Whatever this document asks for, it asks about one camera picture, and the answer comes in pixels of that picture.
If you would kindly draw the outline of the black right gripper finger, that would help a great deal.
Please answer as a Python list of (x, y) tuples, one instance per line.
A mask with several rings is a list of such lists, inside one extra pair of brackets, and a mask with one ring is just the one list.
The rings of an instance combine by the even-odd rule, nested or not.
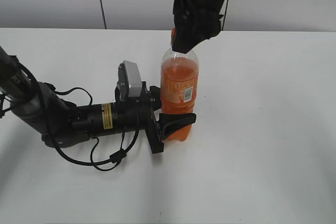
[(204, 40), (216, 37), (220, 33), (220, 20), (214, 20), (209, 23), (200, 23), (196, 26), (196, 40), (202, 42)]
[(176, 28), (176, 39), (173, 46), (173, 51), (179, 53), (188, 53), (200, 42), (196, 40), (196, 26), (199, 23), (179, 23), (175, 22), (174, 27)]

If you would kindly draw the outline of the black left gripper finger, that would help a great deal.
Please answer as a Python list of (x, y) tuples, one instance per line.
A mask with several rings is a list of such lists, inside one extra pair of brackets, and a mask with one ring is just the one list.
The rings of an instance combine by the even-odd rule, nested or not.
[(161, 97), (160, 97), (161, 89), (157, 86), (150, 86), (150, 94), (153, 99), (152, 107), (153, 110), (158, 110), (162, 106)]
[(160, 113), (157, 121), (160, 140), (186, 140), (190, 133), (191, 125), (195, 122), (195, 113)]

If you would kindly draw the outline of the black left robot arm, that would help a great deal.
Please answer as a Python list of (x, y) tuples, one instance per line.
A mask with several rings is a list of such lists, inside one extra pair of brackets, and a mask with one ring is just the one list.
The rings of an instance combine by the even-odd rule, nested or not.
[(160, 114), (160, 88), (141, 80), (136, 63), (118, 67), (115, 101), (78, 106), (52, 84), (34, 82), (15, 56), (1, 51), (1, 92), (9, 110), (41, 134), (49, 147), (68, 148), (93, 137), (144, 130), (152, 153), (163, 152), (170, 135), (196, 121), (194, 113)]

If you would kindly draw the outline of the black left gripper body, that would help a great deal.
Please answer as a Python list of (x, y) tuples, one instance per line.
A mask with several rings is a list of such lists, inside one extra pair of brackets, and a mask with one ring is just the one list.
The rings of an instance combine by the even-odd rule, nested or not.
[(114, 128), (119, 133), (135, 132), (132, 142), (125, 149), (126, 152), (134, 146), (141, 130), (146, 133), (151, 152), (153, 154), (163, 152), (164, 144), (160, 140), (159, 127), (154, 115), (157, 110), (153, 110), (152, 101), (150, 88), (146, 87), (145, 81), (142, 82), (141, 95), (126, 101), (120, 100), (119, 91), (115, 88)]

